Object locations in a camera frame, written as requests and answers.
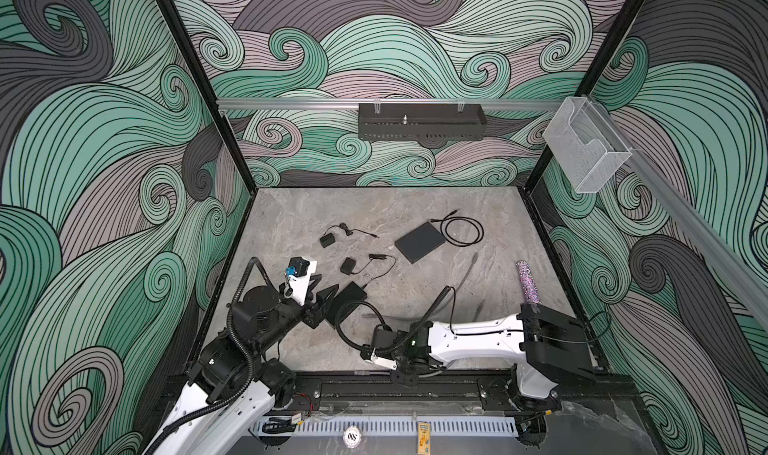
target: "black cable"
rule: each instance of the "black cable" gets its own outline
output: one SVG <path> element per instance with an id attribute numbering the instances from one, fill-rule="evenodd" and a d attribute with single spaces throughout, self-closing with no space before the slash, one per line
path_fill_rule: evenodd
<path id="1" fill-rule="evenodd" d="M 543 419 L 544 419 L 544 416 L 545 416 L 546 414 L 547 414 L 547 412 L 540 412 L 540 413 L 539 413 L 539 415 L 536 415 L 535 417 L 529 417 L 529 418 L 525 418 L 525 419 L 523 419 L 523 420 L 521 420 L 521 421 L 519 421 L 519 422 L 517 422 L 517 421 L 516 421 L 515 423 L 516 423 L 517 425 L 520 425 L 520 426 L 522 427 L 522 425 L 523 425 L 524 423 L 536 421 L 536 422 L 537 422 L 537 428 L 541 428 L 541 425 L 542 425 L 542 421 L 543 421 Z M 528 425 L 528 426 L 527 426 L 525 429 L 523 429 L 523 432 L 524 432 L 524 433 L 525 433 L 525 432 L 527 432 L 527 431 L 528 431 L 528 429 L 529 429 L 529 428 L 531 428 L 531 426 L 532 426 L 532 425 L 533 425 L 533 424 L 531 424 L 531 425 Z"/>
<path id="2" fill-rule="evenodd" d="M 346 336 L 346 334 L 344 334 L 344 331 L 341 329 L 341 321 L 343 317 L 346 317 L 350 313 L 352 313 L 352 310 L 354 310 L 355 307 L 357 307 L 358 305 L 364 305 L 370 308 L 371 310 L 373 310 L 373 313 L 376 314 L 380 322 L 379 325 L 377 325 L 377 327 L 383 326 L 391 330 L 391 328 L 389 328 L 389 326 L 384 321 L 384 317 L 381 315 L 381 312 L 379 312 L 379 310 L 376 307 L 374 307 L 372 303 L 365 300 L 351 300 L 351 301 L 348 301 L 346 304 L 342 305 L 341 307 L 339 307 L 339 310 L 336 312 L 336 320 L 334 321 L 335 322 L 334 325 L 336 326 L 336 331 L 339 333 L 339 336 L 341 337 L 341 339 L 344 341 L 345 344 L 350 345 L 352 348 L 354 348 L 357 351 L 370 350 L 369 347 L 363 347 L 362 345 L 358 345 L 355 342 L 353 342 L 349 337 Z M 347 311 L 346 314 L 344 314 L 344 311 L 347 308 L 349 308 L 350 310 Z"/>
<path id="3" fill-rule="evenodd" d="M 348 236 L 348 237 L 349 237 L 350 235 L 352 235 L 352 233 L 353 233 L 353 232 L 355 232 L 355 231 L 360 231 L 361 233 L 364 233 L 364 234 L 366 234 L 366 235 L 370 235 L 370 236 L 371 236 L 371 237 L 373 237 L 374 239 L 378 239 L 378 238 L 379 238 L 379 236 L 378 236 L 378 235 L 376 235 L 376 234 L 372 234 L 370 231 L 365 231 L 365 230 L 360 230 L 360 229 L 350 229 L 350 227 L 348 227 L 348 226 L 346 225 L 346 223 L 344 223 L 344 222 L 340 223 L 340 224 L 339 224 L 339 225 L 337 225 L 337 226 L 330 226 L 330 227 L 328 227 L 328 229 L 326 229 L 326 232 L 325 232 L 325 233 L 323 233 L 323 234 L 322 234 L 322 236 L 325 236 L 325 235 L 328 233 L 328 231 L 329 231 L 329 230 L 331 230 L 331 229 L 334 229 L 334 228 L 336 228 L 336 227 L 338 227 L 338 228 L 340 228 L 341 230 L 343 230 L 343 231 L 344 231 L 344 233 L 346 234 L 346 236 Z"/>
<path id="4" fill-rule="evenodd" d="M 370 284 L 372 281 L 376 280 L 377 278 L 381 278 L 381 277 L 383 277 L 384 275 L 388 274 L 388 273 L 389 273 L 389 272 L 390 272 L 390 271 L 391 271 L 393 268 L 395 268 L 395 264 L 397 263 L 397 258 L 396 258 L 396 257 L 394 257 L 394 256 L 392 256 L 392 255 L 385 255 L 385 254 L 371 254 L 371 255 L 384 255 L 385 257 L 389 257 L 389 258 L 391 258 L 391 259 L 392 259 L 392 264 L 389 266 L 389 268 L 387 268 L 387 270 L 386 270 L 384 273 L 382 273 L 381 275 L 378 275 L 378 276 L 376 276 L 376 277 L 373 277 L 373 278 L 371 278 L 369 281 L 367 281 L 367 282 L 366 282 L 366 284 L 365 284 L 365 285 L 363 285 L 362 287 L 360 287 L 360 288 L 362 288 L 363 290 L 365 290 L 365 289 L 366 289 L 366 287 L 367 287 L 367 286 L 368 286 L 368 285 L 369 285 L 369 284 Z"/>
<path id="5" fill-rule="evenodd" d="M 291 419 L 282 419 L 278 417 L 270 417 L 267 422 L 264 422 L 261 426 L 261 431 L 269 435 L 277 435 L 278 433 L 288 433 L 296 430 L 296 425 L 291 422 Z"/>
<path id="6" fill-rule="evenodd" d="M 225 398 L 224 400 L 212 403 L 211 405 L 208 405 L 207 407 L 203 407 L 199 410 L 196 410 L 194 412 L 187 413 L 183 417 L 177 419 L 174 422 L 169 423 L 165 428 L 163 428 L 162 431 L 158 434 L 158 437 L 154 439 L 151 445 L 147 448 L 147 451 L 144 452 L 144 455 L 152 455 L 152 453 L 157 450 L 160 445 L 163 444 L 166 438 L 168 438 L 169 435 L 171 435 L 173 432 L 178 429 L 178 427 L 181 427 L 185 423 L 191 422 L 192 420 L 202 417 L 203 415 L 207 415 L 208 413 L 215 412 L 221 408 L 226 407 L 227 405 L 231 404 L 235 400 L 237 400 L 240 395 L 242 395 L 245 390 L 248 388 L 248 385 L 250 382 L 254 379 L 254 374 L 256 373 L 256 363 L 254 361 L 254 354 L 251 353 L 251 351 L 248 349 L 248 346 L 243 341 L 243 339 L 240 337 L 240 334 L 237 332 L 234 326 L 234 316 L 232 312 L 232 306 L 235 304 L 235 302 L 240 300 L 240 297 L 243 295 L 243 290 L 245 290 L 245 284 L 248 282 L 248 278 L 250 277 L 251 271 L 254 269 L 254 265 L 259 267 L 259 271 L 262 271 L 264 269 L 264 266 L 261 265 L 261 261 L 259 258 L 251 257 L 251 259 L 248 261 L 248 265 L 246 265 L 245 271 L 243 272 L 243 277 L 240 279 L 240 284 L 237 286 L 237 289 L 235 290 L 235 294 L 232 297 L 232 302 L 230 303 L 230 309 L 226 313 L 226 329 L 229 332 L 230 339 L 235 344 L 235 346 L 242 352 L 242 354 L 245 356 L 245 361 L 247 365 L 248 370 L 248 376 L 245 379 L 245 382 L 243 385 L 237 389 L 235 393 L 230 395 L 228 398 Z M 266 277 L 266 272 L 262 271 L 262 276 L 264 276 L 264 282 L 267 284 L 270 284 L 269 278 Z"/>
<path id="7" fill-rule="evenodd" d="M 398 341 L 397 343 L 395 343 L 395 345 L 392 345 L 391 347 L 377 348 L 376 354 L 387 355 L 402 348 L 402 346 L 405 345 L 408 342 L 408 340 L 410 340 L 411 337 L 413 337 L 413 335 L 415 335 L 424 326 L 424 324 L 427 323 L 427 320 L 429 319 L 429 317 L 432 316 L 432 313 L 437 309 L 437 307 L 440 305 L 440 302 L 442 302 L 443 298 L 445 298 L 448 292 L 450 291 L 449 289 L 450 287 L 445 287 L 442 289 L 442 291 L 437 296 L 437 298 L 432 303 L 432 305 L 430 305 L 427 311 L 424 312 L 424 315 L 422 315 L 422 317 L 418 320 L 418 322 L 414 326 L 412 326 L 411 330 L 406 334 L 405 337 L 401 338 L 400 341 Z M 356 344 L 344 334 L 344 331 L 341 328 L 342 316 L 345 317 L 350 313 L 352 313 L 352 310 L 354 310 L 354 307 L 358 305 L 364 305 L 366 307 L 369 307 L 371 310 L 374 311 L 374 313 L 376 313 L 376 316 L 379 318 L 379 321 L 382 324 L 386 325 L 386 322 L 384 321 L 384 317 L 381 315 L 379 310 L 376 309 L 376 307 L 374 307 L 369 302 L 364 300 L 351 300 L 351 301 L 348 301 L 346 304 L 342 305 L 341 307 L 339 307 L 339 310 L 336 312 L 336 320 L 335 320 L 336 331 L 339 333 L 339 336 L 347 345 L 350 345 L 352 348 L 356 349 L 357 351 L 367 351 L 367 350 L 370 350 L 370 347 L 363 347 L 362 345 Z M 345 309 L 347 308 L 349 308 L 350 310 L 346 314 L 344 314 Z"/>
<path id="8" fill-rule="evenodd" d="M 472 272 L 472 267 L 475 266 L 475 263 L 477 263 L 478 260 L 478 253 L 475 252 L 474 255 L 472 255 L 472 260 L 469 262 L 469 268 L 467 268 L 466 273 L 464 274 L 464 278 L 462 278 L 462 281 L 458 283 L 458 287 L 456 287 L 456 290 L 461 290 L 464 286 L 464 282 L 467 281 L 467 277 L 469 277 L 469 274 Z M 453 292 L 453 296 L 451 297 L 451 300 L 445 300 L 440 307 L 438 307 L 437 310 L 435 310 L 434 313 L 432 313 L 432 316 L 437 316 L 438 313 L 443 311 L 445 308 L 447 308 L 449 305 L 451 305 L 451 301 L 456 298 L 456 291 Z M 363 318 L 373 318 L 373 314 L 362 314 Z M 384 315 L 384 318 L 389 318 L 391 320 L 399 320 L 399 321 L 417 321 L 418 317 L 397 317 L 394 315 Z"/>
<path id="9" fill-rule="evenodd" d="M 363 268 L 360 268 L 360 270 L 358 270 L 358 271 L 351 271 L 351 272 L 350 272 L 350 275 L 359 275 L 359 274 L 361 274 L 361 273 L 362 273 L 362 271 L 363 271 L 363 270 L 365 270 L 365 269 L 366 269 L 366 267 L 368 267 L 368 265 L 371 265 L 371 262 L 372 262 L 372 261 L 374 261 L 374 260 L 375 260 L 375 258 L 371 258 L 371 259 L 368 261 L 368 263 L 366 263 L 366 265 L 365 265 Z"/>
<path id="10" fill-rule="evenodd" d="M 454 210 L 453 212 L 446 215 L 445 219 L 430 219 L 429 221 L 432 223 L 440 223 L 440 233 L 442 233 L 442 236 L 446 237 L 446 240 L 449 244 L 455 245 L 457 247 L 469 247 L 470 245 L 475 245 L 476 243 L 480 243 L 480 241 L 485 236 L 485 230 L 482 228 L 482 224 L 478 222 L 477 220 L 473 219 L 472 217 L 464 217 L 464 216 L 453 216 L 458 212 L 458 210 Z M 472 241 L 461 241 L 448 233 L 448 227 L 453 222 L 467 222 L 468 224 L 472 225 L 472 227 L 477 230 L 478 234 L 475 236 L 475 239 Z"/>

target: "pink glitter cylinder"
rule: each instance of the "pink glitter cylinder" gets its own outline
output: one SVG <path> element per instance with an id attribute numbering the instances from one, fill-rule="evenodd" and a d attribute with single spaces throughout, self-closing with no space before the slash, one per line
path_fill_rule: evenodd
<path id="1" fill-rule="evenodd" d="M 526 302 L 540 304 L 538 299 L 538 288 L 536 288 L 536 282 L 533 281 L 531 276 L 531 267 L 526 261 L 518 262 L 518 273 L 520 274 L 520 285 L 523 287 L 523 296 Z"/>

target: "black box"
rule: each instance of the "black box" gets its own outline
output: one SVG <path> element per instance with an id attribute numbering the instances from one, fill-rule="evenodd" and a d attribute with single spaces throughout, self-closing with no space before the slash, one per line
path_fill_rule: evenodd
<path id="1" fill-rule="evenodd" d="M 357 133 L 360 140 L 480 140 L 488 121 L 480 104 L 360 104 Z"/>
<path id="2" fill-rule="evenodd" d="M 408 261 L 416 263 L 419 258 L 422 258 L 444 243 L 446 243 L 446 237 L 442 236 L 442 233 L 433 227 L 431 223 L 425 222 L 418 228 L 409 231 L 395 240 L 395 247 Z"/>
<path id="3" fill-rule="evenodd" d="M 355 270 L 356 264 L 357 262 L 355 261 L 354 258 L 350 258 L 350 257 L 344 258 L 344 262 L 342 262 L 341 268 L 339 269 L 339 271 L 344 275 L 351 275 L 352 271 Z"/>
<path id="4" fill-rule="evenodd" d="M 331 324 L 332 327 L 335 327 L 336 313 L 339 311 L 339 308 L 341 308 L 342 305 L 346 304 L 348 301 L 365 300 L 366 298 L 368 298 L 368 294 L 366 294 L 366 292 L 354 281 L 351 281 L 350 284 L 344 287 L 339 295 L 334 297 L 331 301 L 331 305 L 328 307 L 328 311 L 326 312 L 326 320 Z M 341 320 L 339 320 L 339 323 L 343 322 L 347 317 L 349 317 L 353 311 L 354 310 L 351 310 L 349 313 L 345 314 Z"/>
<path id="5" fill-rule="evenodd" d="M 323 235 L 320 237 L 320 244 L 322 245 L 322 248 L 325 249 L 328 245 L 333 245 L 333 243 L 336 242 L 336 237 L 333 236 L 332 233 L 329 233 L 328 235 Z"/>

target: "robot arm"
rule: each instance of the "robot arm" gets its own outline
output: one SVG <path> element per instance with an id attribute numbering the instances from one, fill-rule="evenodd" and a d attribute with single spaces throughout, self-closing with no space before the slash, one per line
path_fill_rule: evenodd
<path id="1" fill-rule="evenodd" d="M 394 382 L 409 387 L 418 375 L 459 358 L 505 358 L 516 367 L 516 395 L 533 401 L 548 399 L 559 383 L 594 379 L 584 324 L 539 304 L 521 304 L 520 313 L 490 321 L 422 322 L 397 333 L 380 325 L 362 358 L 389 368 Z"/>
<path id="2" fill-rule="evenodd" d="M 442 364 L 459 358 L 500 357 L 517 364 L 518 391 L 544 400 L 558 384 L 526 362 L 523 323 L 517 314 L 489 321 L 457 324 L 437 322 L 429 328 L 429 355 Z"/>
<path id="3" fill-rule="evenodd" d="M 187 413 L 207 407 L 208 393 L 197 383 L 185 384 L 158 434 Z M 275 396 L 261 381 L 252 381 L 245 393 L 227 408 L 208 413 L 179 427 L 160 445 L 163 455 L 224 455 L 248 427 L 272 410 Z"/>

